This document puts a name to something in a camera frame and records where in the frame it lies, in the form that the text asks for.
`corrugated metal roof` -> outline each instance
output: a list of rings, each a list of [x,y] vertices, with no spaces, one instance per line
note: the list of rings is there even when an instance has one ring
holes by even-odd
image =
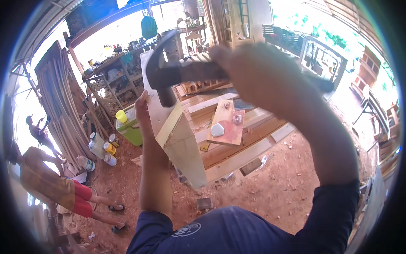
[[[42,1],[28,20],[28,27],[21,34],[23,44],[17,50],[15,63],[28,62],[52,29],[82,1]]]
[[[376,50],[387,59],[375,28],[371,25],[366,15],[358,8],[353,1],[349,0],[304,0],[305,4],[323,11],[341,22],[345,23],[362,37],[364,37]]]

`white container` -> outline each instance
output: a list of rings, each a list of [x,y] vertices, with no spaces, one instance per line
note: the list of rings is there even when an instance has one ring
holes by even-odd
[[[88,170],[88,171],[93,171],[95,170],[96,164],[94,161],[89,160],[88,158],[84,157],[84,156],[79,156],[76,158],[79,162],[79,165]]]
[[[108,165],[114,167],[117,164],[117,159],[116,159],[116,157],[112,156],[111,154],[106,154],[104,156],[104,162],[107,163]]]
[[[92,134],[90,134],[89,149],[101,160],[104,160],[104,156],[107,153],[103,148],[103,143],[104,140],[97,132],[92,132]]]

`hand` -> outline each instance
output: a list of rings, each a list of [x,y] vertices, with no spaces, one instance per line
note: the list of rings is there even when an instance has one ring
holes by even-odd
[[[275,47],[240,46],[235,51],[214,47],[210,57],[224,68],[240,97],[288,121],[295,119],[308,93],[316,93],[298,65]]]
[[[135,101],[135,115],[138,123],[140,124],[143,138],[153,138],[151,119],[149,118],[148,106],[147,106],[148,91],[144,90],[141,96]]]

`sandal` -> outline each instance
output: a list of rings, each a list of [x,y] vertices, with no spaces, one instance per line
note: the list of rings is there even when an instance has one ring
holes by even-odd
[[[110,211],[112,211],[112,212],[121,212],[121,211],[124,211],[125,206],[124,206],[123,204],[117,204],[117,205],[122,206],[123,209],[117,210],[116,208],[114,208],[114,206],[108,206],[108,209],[109,209]]]
[[[124,227],[118,229],[118,228],[116,227],[116,225],[114,225],[114,227],[111,228],[111,231],[112,231],[113,233],[115,233],[115,234],[120,234],[120,232],[123,231],[123,229],[125,228],[125,226],[126,226],[126,224],[124,223]]]

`person's foot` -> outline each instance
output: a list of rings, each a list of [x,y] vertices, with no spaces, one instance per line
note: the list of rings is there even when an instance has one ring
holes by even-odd
[[[125,223],[120,222],[117,225],[114,225],[114,227],[111,228],[111,231],[115,234],[119,234],[124,228],[125,228]]]
[[[125,227],[125,223],[124,222],[120,222],[117,225],[114,225],[118,230],[123,229]]]
[[[125,209],[125,206],[122,204],[115,204],[114,206],[109,206],[108,209],[113,212],[122,211]]]

